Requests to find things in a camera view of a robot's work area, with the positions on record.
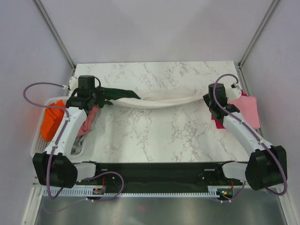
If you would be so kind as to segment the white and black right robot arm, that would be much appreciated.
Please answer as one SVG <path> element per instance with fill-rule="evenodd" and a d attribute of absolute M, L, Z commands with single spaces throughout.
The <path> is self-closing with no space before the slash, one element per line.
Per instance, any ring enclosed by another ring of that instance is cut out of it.
<path fill-rule="evenodd" d="M 215 172 L 215 180 L 226 184 L 231 179 L 246 181 L 257 191 L 287 182 L 286 151 L 262 138 L 245 121 L 240 110 L 227 102 L 225 87 L 221 83 L 210 84 L 203 96 L 211 115 L 242 145 L 249 156 L 246 163 L 224 163 Z"/>

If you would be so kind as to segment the cream and green Charlie Brown shirt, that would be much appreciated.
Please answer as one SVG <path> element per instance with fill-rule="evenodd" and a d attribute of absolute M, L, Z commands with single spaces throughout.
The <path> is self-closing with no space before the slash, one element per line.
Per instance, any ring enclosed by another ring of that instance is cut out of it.
<path fill-rule="evenodd" d="M 105 101 L 117 106 L 138 109 L 160 109 L 199 102 L 204 95 L 202 90 L 187 88 L 136 91 L 105 87 L 100 89 L 104 92 Z"/>

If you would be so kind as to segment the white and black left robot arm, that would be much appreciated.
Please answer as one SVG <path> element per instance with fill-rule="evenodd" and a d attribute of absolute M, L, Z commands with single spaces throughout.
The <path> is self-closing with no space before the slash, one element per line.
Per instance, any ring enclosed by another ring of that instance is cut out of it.
<path fill-rule="evenodd" d="M 72 163 L 69 159 L 80 127 L 89 112 L 104 102 L 103 92 L 96 88 L 96 77 L 82 75 L 78 88 L 66 102 L 64 116 L 54 138 L 43 153 L 33 156 L 33 165 L 41 185 L 72 188 L 76 182 L 87 178 L 92 184 L 99 184 L 103 173 L 90 162 Z"/>

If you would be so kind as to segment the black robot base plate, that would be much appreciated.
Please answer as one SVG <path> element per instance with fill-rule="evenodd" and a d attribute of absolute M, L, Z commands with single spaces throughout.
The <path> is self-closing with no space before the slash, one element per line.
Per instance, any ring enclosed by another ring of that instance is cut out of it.
<path fill-rule="evenodd" d="M 104 185 L 111 192 L 204 191 L 209 186 L 237 187 L 242 182 L 226 178 L 222 163 L 97 163 L 99 178 L 81 181 L 82 185 Z"/>

